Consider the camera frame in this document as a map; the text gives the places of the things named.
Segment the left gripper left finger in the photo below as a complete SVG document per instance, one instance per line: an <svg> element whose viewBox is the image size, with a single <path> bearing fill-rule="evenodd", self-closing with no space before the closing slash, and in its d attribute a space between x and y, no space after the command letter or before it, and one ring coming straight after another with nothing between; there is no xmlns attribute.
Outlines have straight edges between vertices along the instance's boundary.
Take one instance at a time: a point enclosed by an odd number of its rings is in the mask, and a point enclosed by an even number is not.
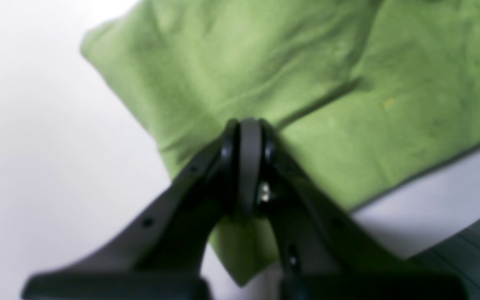
<svg viewBox="0 0 480 300"><path fill-rule="evenodd" d="M25 300L211 300L200 268L208 237L238 200L241 125L230 120L171 186L114 239L32 276Z"/></svg>

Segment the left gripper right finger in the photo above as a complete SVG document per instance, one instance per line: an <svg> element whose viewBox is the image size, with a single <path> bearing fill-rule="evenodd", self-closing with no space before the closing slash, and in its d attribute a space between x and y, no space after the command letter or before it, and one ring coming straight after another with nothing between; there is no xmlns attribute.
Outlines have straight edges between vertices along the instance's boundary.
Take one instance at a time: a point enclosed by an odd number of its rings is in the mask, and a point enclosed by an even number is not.
<svg viewBox="0 0 480 300"><path fill-rule="evenodd" d="M401 260L362 230L281 148L268 122L251 121L251 143L251 212L268 218L277 241L281 300L468 298L456 275Z"/></svg>

